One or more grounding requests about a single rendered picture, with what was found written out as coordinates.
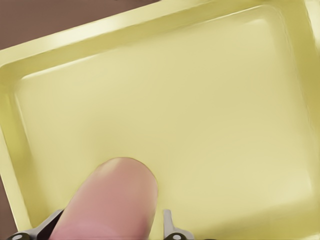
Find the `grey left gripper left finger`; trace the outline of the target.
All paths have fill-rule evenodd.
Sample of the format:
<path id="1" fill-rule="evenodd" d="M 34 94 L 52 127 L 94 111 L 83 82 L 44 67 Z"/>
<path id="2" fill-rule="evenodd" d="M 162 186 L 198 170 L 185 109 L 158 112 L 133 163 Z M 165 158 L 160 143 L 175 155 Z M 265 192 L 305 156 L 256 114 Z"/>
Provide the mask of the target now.
<path id="1" fill-rule="evenodd" d="M 49 240 L 63 211 L 63 209 L 55 211 L 39 226 L 23 231 L 18 231 L 9 236 L 6 240 Z"/>

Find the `pale yellow rectangular tray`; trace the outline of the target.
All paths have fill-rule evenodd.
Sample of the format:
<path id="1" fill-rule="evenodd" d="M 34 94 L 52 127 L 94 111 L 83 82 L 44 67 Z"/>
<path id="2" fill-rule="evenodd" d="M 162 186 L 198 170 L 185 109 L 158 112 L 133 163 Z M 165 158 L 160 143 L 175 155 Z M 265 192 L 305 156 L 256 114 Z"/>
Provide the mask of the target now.
<path id="1" fill-rule="evenodd" d="M 320 240 L 320 0 L 161 0 L 0 50 L 18 230 L 131 157 L 197 239 Z"/>

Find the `pink rounded oblong object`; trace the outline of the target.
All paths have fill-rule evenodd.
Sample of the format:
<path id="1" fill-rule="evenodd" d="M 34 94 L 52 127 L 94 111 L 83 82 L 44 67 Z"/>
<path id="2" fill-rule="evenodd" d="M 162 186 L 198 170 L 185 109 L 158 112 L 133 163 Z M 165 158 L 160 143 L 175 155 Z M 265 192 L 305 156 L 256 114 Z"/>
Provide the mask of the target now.
<path id="1" fill-rule="evenodd" d="M 110 159 L 80 186 L 49 240 L 148 240 L 157 198 L 156 178 L 143 163 Z"/>

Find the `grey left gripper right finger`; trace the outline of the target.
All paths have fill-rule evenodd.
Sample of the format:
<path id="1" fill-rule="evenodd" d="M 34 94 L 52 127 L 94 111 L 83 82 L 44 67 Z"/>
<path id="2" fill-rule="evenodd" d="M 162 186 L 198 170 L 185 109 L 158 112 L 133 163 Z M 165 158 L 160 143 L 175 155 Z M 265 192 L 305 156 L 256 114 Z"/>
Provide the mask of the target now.
<path id="1" fill-rule="evenodd" d="M 194 235 L 190 231 L 174 225 L 172 212 L 169 209 L 163 211 L 163 240 L 194 240 Z"/>

